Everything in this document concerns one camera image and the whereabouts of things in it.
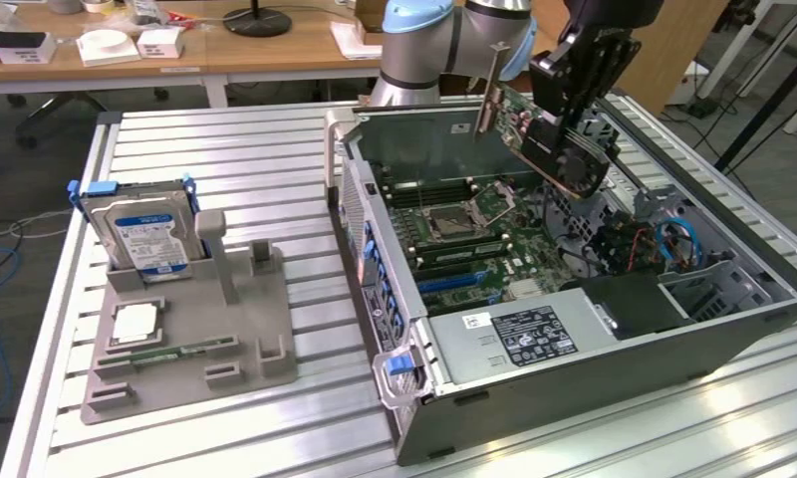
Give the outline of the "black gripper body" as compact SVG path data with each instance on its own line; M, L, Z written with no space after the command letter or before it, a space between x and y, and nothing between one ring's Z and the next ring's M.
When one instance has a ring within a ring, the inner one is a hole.
M661 9L662 0L565 0L569 12L561 41L570 35L588 35L617 29L621 37L630 38L630 32L652 24Z

